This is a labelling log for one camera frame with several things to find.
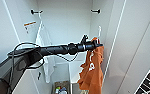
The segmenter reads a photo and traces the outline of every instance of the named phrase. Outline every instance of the hanging garment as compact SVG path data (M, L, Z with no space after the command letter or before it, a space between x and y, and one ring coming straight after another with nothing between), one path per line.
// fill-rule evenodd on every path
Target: hanging garment
M92 52L88 51L86 62L81 65L83 70L78 80L79 88L89 90L88 94L101 94L103 73L100 64L103 61L103 50L104 47L100 46Z
M41 27L38 31L37 38L36 38L36 44L44 47L44 46L51 46L51 40L49 37L48 32L45 30L45 27ZM46 83L50 82L50 76L54 72L54 66L55 66L55 60L54 56L44 56L44 73L45 73L45 80Z

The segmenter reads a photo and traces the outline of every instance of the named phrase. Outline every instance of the wall hook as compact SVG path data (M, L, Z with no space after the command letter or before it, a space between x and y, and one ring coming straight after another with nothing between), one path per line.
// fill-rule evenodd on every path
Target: wall hook
M31 10L31 14L33 15L34 13L42 13L43 11L35 12L34 10Z
M101 13L101 10L91 10L91 12L97 12L98 14Z

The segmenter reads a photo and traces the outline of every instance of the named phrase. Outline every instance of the orange cloth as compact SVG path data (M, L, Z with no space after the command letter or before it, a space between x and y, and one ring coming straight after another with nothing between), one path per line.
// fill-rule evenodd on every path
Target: orange cloth
M84 69L79 73L79 88L81 90L89 90L88 94L101 94L103 73L100 64L103 61L103 50L104 47L100 46L93 52L88 51L86 61L81 65Z

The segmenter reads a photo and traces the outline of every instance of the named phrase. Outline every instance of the black wire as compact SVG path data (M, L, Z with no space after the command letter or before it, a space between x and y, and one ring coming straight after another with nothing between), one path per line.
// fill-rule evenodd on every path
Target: black wire
M32 44L32 45L39 46L39 45L34 44L34 43L24 42L24 43L18 44L18 45L14 48L14 50L13 50L13 52L12 52L12 66L11 66L11 74L10 74L10 82L9 82L9 85L10 85L10 86L12 85L12 79L13 79L13 73L14 73L14 56L15 56L15 51L16 51L16 49L17 49L20 45L23 45L23 44ZM8 93L8 94L11 94L11 93L12 93L12 91L10 90L10 88L8 89L8 92L7 92L7 93Z
M45 63L44 58L42 58L42 59L43 59L43 63L42 63L41 65L39 65L38 67L27 67L27 68L25 68L25 69L37 69L37 68L40 68L40 67Z
M12 52L12 65L11 65L10 81L9 81L9 83L8 83L6 80L0 78L1 81L5 82L5 83L9 86L7 94L12 94L11 85L12 85L12 79L13 79L13 73L14 73L14 57L21 56L21 55L23 55L23 54L29 53L30 51L36 49L36 48L33 48L33 49L30 50L30 51L26 51L26 52L23 52L23 53L20 53L20 54L15 55L16 49L17 49L20 45L23 45L23 44L32 44L32 45L36 45L36 46L40 47L39 45L34 44L34 43L24 42L24 43L18 44L18 45L14 48L14 50L13 50L13 52ZM76 56L75 56L72 60L68 60L67 58L65 58L65 57L63 57L63 56L54 54L54 53L52 53L52 52L50 52L50 51L47 51L47 52L50 53L50 54L52 54L52 55L56 55L56 56L58 56L58 57L61 57L61 58L63 58L64 60L66 60L66 61L68 61L68 62L74 61L74 60L76 59L77 55L78 55L78 53L77 53ZM37 68L41 67L41 66L45 63L44 58L42 58L42 59L43 59L43 63L42 63L41 65L39 65L38 67L27 67L27 68L23 68L23 69L21 69L21 70L25 70L25 69L37 69Z
M63 57L63 56L60 56L60 55L58 55L58 54L54 54L54 53L52 53L52 52L50 52L50 51L48 51L48 50L46 50L46 49L45 49L45 51L47 51L48 53L50 53L50 54L52 54L52 55L56 55L56 56L58 56L58 57L60 57L60 58L63 58L64 60L66 60L66 61L68 61L68 62L74 61L74 60L76 59L77 55L78 55L78 53L77 53L76 56L75 56L72 60L68 60L67 58L65 58L65 57Z

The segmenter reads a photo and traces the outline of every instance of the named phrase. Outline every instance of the white wall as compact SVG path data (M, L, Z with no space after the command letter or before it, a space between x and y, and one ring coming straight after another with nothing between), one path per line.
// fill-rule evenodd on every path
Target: white wall
M36 0L0 0L0 63L20 42L35 42L40 20L38 15L31 14L31 9L39 10ZM29 26L27 33L24 24L34 21L36 24ZM15 88L14 94L50 94L52 85L46 84L44 76L40 81L36 79L39 71L28 70Z
M147 48L139 48L140 45L150 44L150 42L143 43L142 41L145 37L144 34L150 36L150 31L146 34L146 29L150 24L150 1L114 0L113 2L111 0L96 0L93 4L94 6L102 5L105 9L101 14L92 15L93 25L91 25L91 30L94 29L95 31L90 31L90 36L94 36L98 34L98 26L106 23L100 38L105 46L103 71L105 71L107 63L109 67L102 93L133 94L150 67L149 60L146 63L138 62L142 60L141 57L146 57L146 54L142 52L142 56L137 56L137 54L140 54L139 50L150 51Z
M150 22L118 94L133 94L150 69Z
M92 0L38 0L38 6L44 11L42 21L53 45L78 43L84 34L89 35ZM65 62L58 57L55 61Z
M19 43L4 0L0 0L0 63L7 58L15 45Z
M39 11L36 0L5 0L18 37L21 42L35 43L40 19L38 14L31 14L31 9ZM24 24L36 22L28 26L28 32Z

